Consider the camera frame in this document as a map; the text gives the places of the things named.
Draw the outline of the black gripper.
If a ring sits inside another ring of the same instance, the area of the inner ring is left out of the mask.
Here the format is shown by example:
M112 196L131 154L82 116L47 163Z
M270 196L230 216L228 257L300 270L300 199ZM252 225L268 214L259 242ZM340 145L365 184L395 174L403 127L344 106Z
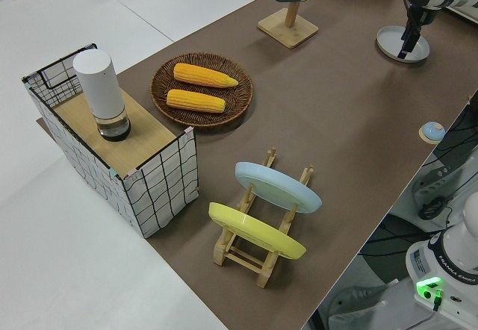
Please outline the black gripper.
M401 60L404 60L407 54L411 53L419 38L420 32L416 31L413 28L422 28L424 25L429 25L432 23L436 16L436 10L430 10L424 7L417 7L411 5L407 10L408 22L403 30L401 40L403 44L397 55Z

